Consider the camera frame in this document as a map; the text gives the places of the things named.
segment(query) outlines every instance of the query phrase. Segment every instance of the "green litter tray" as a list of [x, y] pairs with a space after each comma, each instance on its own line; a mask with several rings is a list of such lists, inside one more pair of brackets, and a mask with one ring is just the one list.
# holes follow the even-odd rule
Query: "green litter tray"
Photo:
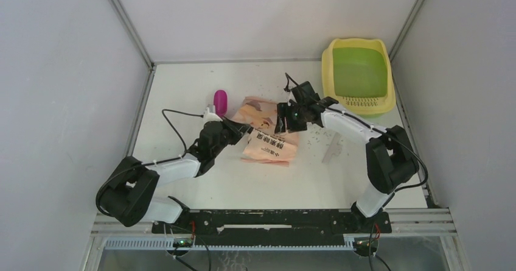
[[336, 39], [322, 54], [325, 96], [360, 115], [377, 115], [396, 105], [391, 64], [381, 40]]

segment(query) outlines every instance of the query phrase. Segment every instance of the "white wall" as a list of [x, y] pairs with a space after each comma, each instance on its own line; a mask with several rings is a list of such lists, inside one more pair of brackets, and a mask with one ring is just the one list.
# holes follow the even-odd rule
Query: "white wall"
[[147, 68], [107, 0], [0, 10], [0, 270], [77, 270]]
[[428, 0], [394, 75], [472, 270], [514, 267], [516, 0]]
[[415, 0], [121, 0], [154, 61], [319, 58], [332, 39], [391, 47]]

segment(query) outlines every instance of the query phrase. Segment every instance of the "plastic bag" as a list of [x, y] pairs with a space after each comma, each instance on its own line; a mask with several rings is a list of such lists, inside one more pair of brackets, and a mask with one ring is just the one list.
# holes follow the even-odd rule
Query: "plastic bag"
[[249, 134], [248, 145], [243, 151], [248, 158], [242, 158], [243, 161], [288, 166], [296, 156], [299, 135], [274, 134], [277, 103], [259, 97], [246, 97], [231, 119], [247, 123], [255, 129]]

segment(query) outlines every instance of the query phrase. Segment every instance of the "black cable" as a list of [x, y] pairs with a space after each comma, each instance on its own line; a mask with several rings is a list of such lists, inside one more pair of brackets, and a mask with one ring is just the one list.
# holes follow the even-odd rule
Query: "black cable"
[[[299, 84], [294, 80], [292, 79], [292, 77], [290, 77], [290, 75], [288, 75], [287, 73], [285, 73], [285, 76], [287, 77], [287, 86], [288, 86], [288, 81], [292, 81], [292, 83], [294, 83], [296, 86], [299, 86]], [[416, 187], [420, 187], [424, 184], [427, 183], [428, 181], [428, 169], [427, 169], [427, 166], [425, 165], [425, 163], [423, 162], [423, 160], [421, 160], [421, 157], [419, 157], [413, 150], [411, 150], [408, 146], [404, 145], [401, 141], [399, 141], [398, 139], [392, 137], [391, 135], [387, 134], [386, 132], [382, 132], [376, 128], [374, 128], [373, 126], [371, 126], [371, 124], [368, 124], [367, 122], [365, 122], [364, 120], [352, 115], [352, 114], [349, 114], [349, 113], [346, 113], [345, 111], [339, 111], [339, 110], [336, 110], [334, 108], [330, 108], [324, 104], [322, 104], [320, 102], [320, 100], [316, 100], [315, 98], [313, 98], [312, 96], [308, 95], [304, 90], [301, 90], [302, 93], [304, 93], [307, 97], [311, 98], [312, 100], [314, 100], [318, 105], [324, 107], [326, 110], [330, 110], [330, 111], [334, 111], [336, 113], [339, 113], [339, 114], [343, 114], [345, 116], [347, 116], [348, 118], [352, 118], [356, 121], [358, 121], [359, 123], [361, 123], [362, 125], [364, 125], [366, 128], [370, 129], [370, 130], [373, 130], [375, 132], [378, 132], [380, 134], [382, 134], [383, 136], [386, 136], [387, 138], [393, 140], [394, 142], [396, 142], [397, 144], [400, 144], [403, 148], [405, 148], [407, 151], [409, 151], [410, 154], [412, 154], [416, 159], [417, 161], [421, 164], [421, 167], [423, 168], [423, 172], [424, 172], [424, 178], [423, 180], [420, 182], [420, 183], [417, 183], [417, 184], [414, 184], [414, 185], [409, 185], [409, 186], [402, 186], [402, 187], [399, 187], [397, 189], [394, 190], [394, 192], [399, 192], [401, 190], [404, 190], [404, 189], [410, 189], [410, 188], [416, 188]]]
[[186, 154], [186, 150], [187, 150], [186, 143], [184, 142], [184, 139], [181, 136], [181, 134], [179, 134], [179, 132], [177, 131], [176, 127], [174, 127], [174, 125], [172, 125], [172, 122], [168, 119], [167, 115], [165, 114], [166, 111], [169, 111], [169, 112], [172, 112], [172, 113], [178, 113], [178, 114], [185, 114], [186, 116], [201, 117], [201, 118], [203, 117], [203, 115], [202, 114], [189, 114], [189, 113], [184, 113], [182, 111], [169, 110], [169, 109], [166, 109], [166, 108], [161, 110], [161, 114], [163, 115], [165, 120], [167, 120], [169, 125], [172, 127], [172, 130], [174, 130], [174, 132], [176, 132], [176, 134], [178, 135], [179, 139], [181, 140], [181, 143], [183, 144], [183, 148], [184, 148], [184, 152], [183, 152], [183, 156], [184, 156]]
[[188, 269], [190, 269], [191, 271], [197, 271], [196, 268], [193, 268], [192, 266], [190, 266], [190, 264], [188, 264], [187, 262], [183, 261], [181, 258], [175, 256], [174, 257], [175, 260], [177, 260], [179, 263], [185, 265], [186, 267], [188, 267]]
[[166, 222], [163, 222], [163, 223], [164, 223], [165, 225], [168, 225], [168, 226], [170, 227], [170, 231], [172, 231], [172, 227], [175, 227], [175, 228], [178, 228], [178, 229], [180, 229], [180, 230], [186, 231], [186, 232], [188, 232], [188, 233], [190, 233], [190, 234], [194, 235], [196, 239], [199, 239], [199, 240], [203, 243], [203, 245], [204, 245], [204, 247], [205, 247], [205, 249], [206, 249], [206, 251], [207, 251], [207, 253], [208, 253], [208, 271], [211, 271], [211, 252], [210, 252], [210, 250], [209, 250], [209, 248], [208, 248], [208, 244], [207, 244], [207, 243], [206, 243], [206, 242], [205, 242], [205, 241], [204, 241], [200, 236], [198, 236], [197, 234], [195, 234], [195, 233], [194, 233], [193, 231], [191, 231], [191, 230], [187, 230], [186, 228], [178, 227], [178, 226], [173, 225], [173, 224], [170, 224], [170, 223], [166, 223]]
[[368, 258], [369, 258], [369, 266], [371, 267], [371, 271], [374, 271], [374, 267], [372, 266], [372, 252], [371, 252], [371, 244], [372, 244], [372, 232], [374, 231], [376, 226], [376, 222], [373, 222], [371, 233], [369, 234], [369, 252], [368, 252]]
[[387, 270], [392, 271], [392, 270], [391, 270], [391, 268], [389, 268], [389, 265], [387, 265], [387, 263], [385, 263], [385, 261], [384, 261], [382, 258], [380, 258], [380, 256], [379, 256], [379, 255], [376, 255], [376, 254], [375, 254], [374, 256], [375, 256], [378, 260], [380, 260], [380, 262], [382, 262], [382, 263], [383, 263], [383, 265], [385, 265], [385, 267], [387, 268]]
[[401, 141], [399, 141], [398, 139], [394, 138], [390, 134], [382, 132], [382, 131], [380, 131], [380, 130], [378, 130], [376, 128], [373, 128], [373, 131], [378, 132], [378, 133], [382, 134], [383, 136], [385, 136], [387, 138], [390, 138], [391, 140], [394, 140], [397, 144], [400, 144], [402, 147], [404, 147], [407, 151], [410, 152], [410, 154], [412, 154], [417, 159], [417, 161], [421, 164], [421, 167], [423, 168], [423, 172], [424, 172], [425, 176], [424, 176], [423, 180], [420, 183], [417, 183], [417, 184], [414, 184], [414, 185], [409, 185], [409, 186], [399, 187], [396, 190], [394, 190], [395, 193], [399, 192], [401, 190], [404, 190], [404, 189], [416, 188], [416, 187], [422, 186], [422, 185], [427, 183], [427, 181], [428, 181], [428, 169], [427, 169], [427, 166], [425, 165], [425, 163], [421, 160], [421, 157], [419, 157], [408, 146], [404, 145]]
[[190, 113], [185, 113], [185, 112], [182, 112], [182, 111], [176, 111], [176, 110], [169, 110], [169, 109], [163, 109], [161, 110], [161, 114], [163, 114], [163, 116], [165, 117], [165, 120], [167, 120], [167, 122], [169, 123], [169, 125], [172, 127], [172, 129], [174, 130], [174, 132], [176, 132], [176, 134], [179, 136], [179, 139], [181, 140], [181, 142], [183, 143], [183, 147], [184, 147], [184, 151], [183, 151], [183, 154], [181, 155], [181, 157], [174, 157], [174, 158], [169, 158], [169, 159], [166, 159], [166, 160], [159, 160], [159, 161], [156, 161], [155, 163], [152, 162], [152, 163], [142, 163], [142, 164], [138, 164], [138, 165], [135, 165], [135, 166], [132, 166], [132, 167], [129, 167], [127, 169], [124, 169], [120, 172], [118, 172], [117, 174], [114, 174], [111, 178], [109, 178], [104, 184], [102, 184], [102, 186], [100, 187], [99, 191], [97, 192], [97, 195], [95, 197], [95, 206], [97, 207], [97, 210], [99, 210], [100, 213], [106, 215], [106, 216], [110, 216], [112, 217], [112, 215], [110, 213], [108, 213], [107, 211], [105, 211], [104, 209], [102, 209], [102, 207], [100, 207], [100, 196], [102, 195], [102, 193], [104, 192], [105, 188], [108, 186], [109, 183], [111, 183], [111, 181], [113, 181], [115, 178], [119, 177], [120, 175], [122, 174], [125, 174], [126, 172], [128, 171], [132, 171], [133, 169], [137, 169], [137, 168], [140, 168], [140, 167], [145, 167], [145, 166], [152, 166], [154, 164], [161, 164], [161, 163], [168, 163], [169, 161], [175, 161], [175, 160], [180, 160], [182, 157], [184, 157], [184, 155], [186, 154], [186, 143], [184, 142], [183, 140], [183, 137], [181, 136], [181, 134], [179, 134], [179, 132], [176, 130], [176, 128], [174, 127], [174, 125], [172, 125], [171, 121], [167, 118], [167, 116], [165, 115], [165, 112], [166, 111], [169, 111], [169, 112], [172, 112], [172, 113], [178, 113], [178, 114], [184, 114], [186, 116], [193, 116], [193, 117], [200, 117], [202, 118], [203, 115], [201, 114], [190, 114]]

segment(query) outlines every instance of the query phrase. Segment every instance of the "black mounting plate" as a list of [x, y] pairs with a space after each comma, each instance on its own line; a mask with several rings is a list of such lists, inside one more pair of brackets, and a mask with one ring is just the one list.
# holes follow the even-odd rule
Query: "black mounting plate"
[[[239, 246], [318, 246], [342, 245], [343, 234], [366, 234], [371, 223], [361, 229], [350, 211], [339, 209], [294, 210], [191, 210], [174, 225], [192, 230], [209, 245]], [[374, 217], [382, 233], [391, 233], [388, 213]], [[170, 227], [154, 224], [152, 233], [163, 233]], [[174, 233], [184, 233], [173, 229]]]

